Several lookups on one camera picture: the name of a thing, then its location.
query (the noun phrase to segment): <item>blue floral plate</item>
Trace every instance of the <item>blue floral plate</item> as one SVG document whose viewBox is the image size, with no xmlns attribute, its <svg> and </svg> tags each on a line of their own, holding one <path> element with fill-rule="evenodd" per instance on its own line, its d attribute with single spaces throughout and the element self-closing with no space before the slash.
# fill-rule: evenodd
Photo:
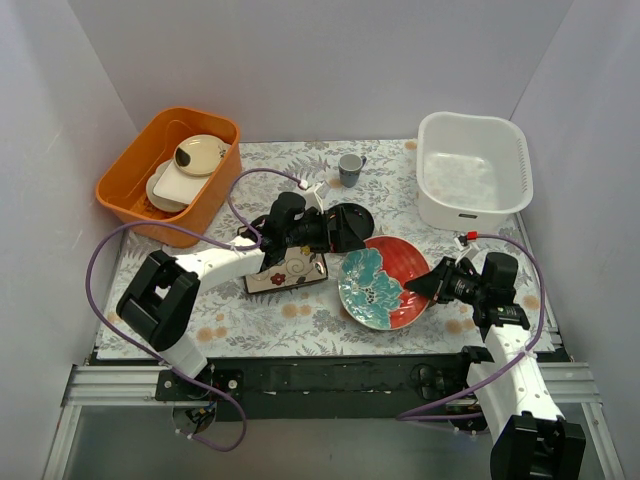
<svg viewBox="0 0 640 480">
<path fill-rule="evenodd" d="M 403 285 L 429 271 L 416 247 L 397 237 L 374 237 L 364 250 L 350 252 L 338 274 L 345 310 L 375 330 L 396 330 L 413 323 L 429 301 Z"/>
</svg>

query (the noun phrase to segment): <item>table surface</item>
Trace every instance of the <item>table surface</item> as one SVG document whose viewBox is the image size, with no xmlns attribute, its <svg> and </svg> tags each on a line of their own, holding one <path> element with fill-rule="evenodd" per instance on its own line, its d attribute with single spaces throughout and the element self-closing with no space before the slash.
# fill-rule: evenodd
<svg viewBox="0 0 640 480">
<path fill-rule="evenodd" d="M 241 145 L 245 169 L 271 167 L 307 179 L 326 180 L 332 186 L 325 208 L 342 202 L 359 203 L 373 214 L 374 235 L 394 235 L 414 244 L 431 267 L 445 256 L 455 256 L 453 232 L 426 225 L 418 215 L 415 141 L 368 140 L 338 142 L 253 143 Z M 366 155 L 368 163 L 354 188 L 341 187 L 338 159 L 347 153 Z M 294 183 L 277 175 L 257 173 L 245 177 L 233 193 L 241 214 L 254 219 L 269 211 L 277 192 L 293 190 Z M 239 226 L 224 205 L 207 235 L 231 240 Z M 514 216 L 495 232 L 522 241 Z M 514 255 L 520 263 L 516 301 L 525 309 L 532 328 L 539 316 L 539 290 L 533 268 L 515 247 L 497 241 L 479 241 L 481 253 L 474 264 L 480 270 L 488 251 Z M 127 233 L 117 261 L 114 283 L 105 312 L 116 326 L 139 337 L 115 316 L 115 306 L 148 253 L 163 248 L 170 254 L 209 248 L 202 242 L 189 249 L 162 246 L 149 238 Z M 262 295 L 247 295 L 244 281 L 235 279 L 201 293 L 188 332 L 208 357 L 282 357 L 336 355 L 405 355 L 457 353 L 465 345 L 482 345 L 471 320 L 470 306 L 459 302 L 428 308 L 413 324 L 392 332 L 370 330 L 342 308 L 337 273 L 340 255 L 326 255 L 329 279 L 311 286 Z M 102 328 L 98 334 L 99 359 L 134 359 L 146 355 Z M 536 345 L 552 351 L 548 322 Z"/>
</svg>

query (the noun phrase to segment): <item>black mounting plate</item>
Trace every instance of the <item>black mounting plate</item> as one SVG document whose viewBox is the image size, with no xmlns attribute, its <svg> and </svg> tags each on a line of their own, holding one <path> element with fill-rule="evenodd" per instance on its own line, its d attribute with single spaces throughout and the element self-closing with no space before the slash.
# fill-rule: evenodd
<svg viewBox="0 0 640 480">
<path fill-rule="evenodd" d="M 196 377 L 196 380 L 222 390 L 231 395 L 235 400 L 242 398 L 244 387 L 244 375 L 242 370 L 213 370 L 209 367 Z M 202 400 L 209 402 L 215 400 L 215 396 L 207 390 L 194 386 L 175 375 L 171 370 L 164 370 L 158 375 L 155 399 L 159 402 L 193 402 Z"/>
</svg>

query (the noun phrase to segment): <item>gray cup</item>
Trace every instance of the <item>gray cup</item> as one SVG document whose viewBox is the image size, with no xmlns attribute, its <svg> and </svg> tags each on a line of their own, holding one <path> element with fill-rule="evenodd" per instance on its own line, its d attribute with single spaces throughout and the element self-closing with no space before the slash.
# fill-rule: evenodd
<svg viewBox="0 0 640 480">
<path fill-rule="evenodd" d="M 358 177 L 362 167 L 367 163 L 367 157 L 359 157 L 353 153 L 343 155 L 338 162 L 338 170 L 340 171 L 340 183 L 347 188 L 353 187 L 358 183 Z"/>
</svg>

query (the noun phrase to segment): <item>beige dish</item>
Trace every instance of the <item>beige dish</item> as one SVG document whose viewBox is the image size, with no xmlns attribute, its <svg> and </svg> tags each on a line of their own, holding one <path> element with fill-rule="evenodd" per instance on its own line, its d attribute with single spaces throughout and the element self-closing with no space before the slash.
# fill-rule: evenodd
<svg viewBox="0 0 640 480">
<path fill-rule="evenodd" d="M 222 160 L 226 144 L 213 135 L 194 135 L 176 148 L 176 166 L 187 175 L 206 177 L 211 175 Z"/>
</svg>

